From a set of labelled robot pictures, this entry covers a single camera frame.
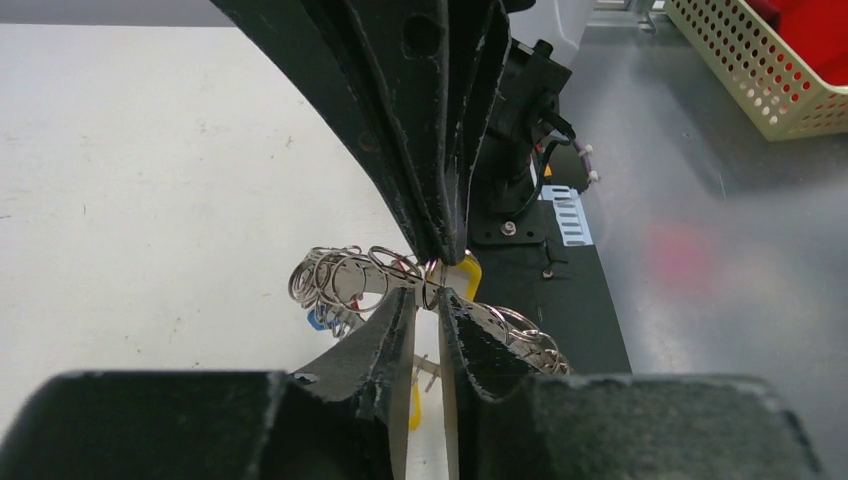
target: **gray floor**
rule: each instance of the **gray floor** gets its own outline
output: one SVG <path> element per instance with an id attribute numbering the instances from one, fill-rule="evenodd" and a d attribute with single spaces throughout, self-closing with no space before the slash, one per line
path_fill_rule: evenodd
<path id="1" fill-rule="evenodd" d="M 848 478 L 848 136 L 764 141 L 672 26 L 590 29 L 572 67 L 634 370 L 768 379 Z"/>

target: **gray wall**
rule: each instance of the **gray wall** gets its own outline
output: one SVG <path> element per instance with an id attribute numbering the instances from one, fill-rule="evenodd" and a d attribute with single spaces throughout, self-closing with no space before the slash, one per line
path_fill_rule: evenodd
<path id="1" fill-rule="evenodd" d="M 232 25 L 208 0 L 0 0 L 0 23 Z"/>

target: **beige plastic basket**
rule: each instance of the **beige plastic basket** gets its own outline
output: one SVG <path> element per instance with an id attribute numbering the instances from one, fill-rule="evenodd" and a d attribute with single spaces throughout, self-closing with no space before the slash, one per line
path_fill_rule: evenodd
<path id="1" fill-rule="evenodd" d="M 768 140 L 848 132 L 848 86 L 822 80 L 744 1 L 665 11 Z"/>

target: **bolt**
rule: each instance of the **bolt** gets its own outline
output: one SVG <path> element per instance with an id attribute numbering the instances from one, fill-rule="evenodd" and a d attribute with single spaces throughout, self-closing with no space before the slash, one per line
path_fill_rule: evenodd
<path id="1" fill-rule="evenodd" d="M 503 233 L 507 237 L 515 235 L 515 224 L 512 222 L 504 223 L 503 225 L 501 225 L 501 233 Z"/>

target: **black cable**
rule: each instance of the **black cable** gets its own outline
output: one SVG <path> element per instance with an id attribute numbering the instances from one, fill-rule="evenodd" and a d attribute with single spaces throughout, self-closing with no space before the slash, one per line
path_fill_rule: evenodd
<path id="1" fill-rule="evenodd" d="M 545 168 L 547 168 L 548 164 L 551 162 L 551 155 L 554 153 L 554 149 L 559 145 L 567 147 L 567 146 L 571 145 L 571 140 L 570 139 L 559 139 L 559 138 L 551 139 L 551 141 L 545 147 L 545 151 L 542 153 L 541 160 L 539 160 L 539 167 L 536 171 L 536 188 L 533 189 L 533 194 L 530 195 L 530 197 L 527 199 L 526 202 L 524 202 L 524 205 L 522 205 L 521 208 L 510 213 L 509 214 L 510 217 L 515 218 L 515 217 L 521 215 L 522 213 L 524 213 L 528 208 L 530 208 L 530 205 L 532 205 L 533 202 L 536 201 L 536 198 L 539 196 L 539 194 L 542 193 L 542 186 L 544 185 L 543 179 L 544 179 L 544 175 L 545 175 Z"/>

